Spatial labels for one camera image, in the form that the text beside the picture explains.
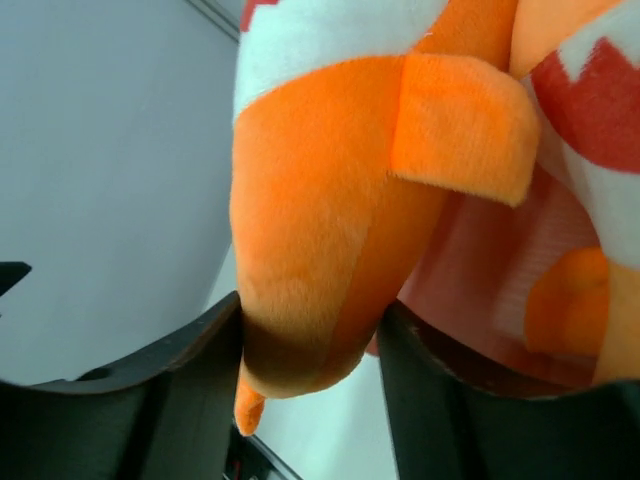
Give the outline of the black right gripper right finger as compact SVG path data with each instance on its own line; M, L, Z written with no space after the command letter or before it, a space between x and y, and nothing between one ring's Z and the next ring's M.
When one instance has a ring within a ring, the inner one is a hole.
M377 331L402 479L636 479L639 384L571 391L388 307Z

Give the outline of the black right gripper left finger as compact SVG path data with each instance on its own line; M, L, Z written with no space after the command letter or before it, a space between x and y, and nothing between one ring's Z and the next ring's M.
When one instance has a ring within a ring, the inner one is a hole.
M241 351L232 292L74 381L2 383L2 478L222 478Z

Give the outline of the orange shark plush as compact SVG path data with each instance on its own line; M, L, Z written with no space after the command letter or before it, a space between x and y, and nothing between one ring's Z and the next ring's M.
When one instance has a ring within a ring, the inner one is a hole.
M588 214L595 247L534 284L527 347L593 358L596 384L639 376L639 5L522 1L510 69L541 116L539 164Z
M244 325L235 420L357 366L452 192L509 206L538 120L508 73L513 1L249 1L230 220Z

